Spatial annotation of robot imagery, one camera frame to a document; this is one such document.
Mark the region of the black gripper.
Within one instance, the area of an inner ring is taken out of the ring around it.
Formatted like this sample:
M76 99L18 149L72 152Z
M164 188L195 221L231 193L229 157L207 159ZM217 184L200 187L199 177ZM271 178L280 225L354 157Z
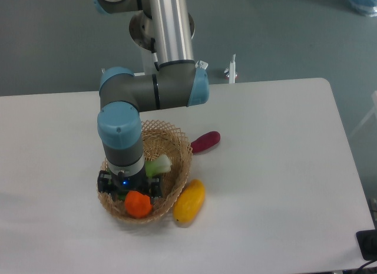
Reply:
M117 199L118 194L126 194L129 191L148 193L150 202L155 202L163 197L161 190L162 177L157 176L148 179L143 167L137 174L126 176L119 172L114 174L110 169L100 170L98 174L98 192L107 193L112 199Z

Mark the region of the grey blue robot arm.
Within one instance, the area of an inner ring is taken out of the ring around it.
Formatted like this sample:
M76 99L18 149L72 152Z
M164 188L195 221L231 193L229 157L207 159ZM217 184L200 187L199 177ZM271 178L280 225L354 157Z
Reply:
M161 197L160 177L148 176L140 113L204 104L209 81L196 65L186 0L93 0L100 12L134 12L129 29L144 36L156 56L155 71L136 76L123 67L105 70L100 81L97 130L108 170L98 175L100 193L117 200L130 191Z

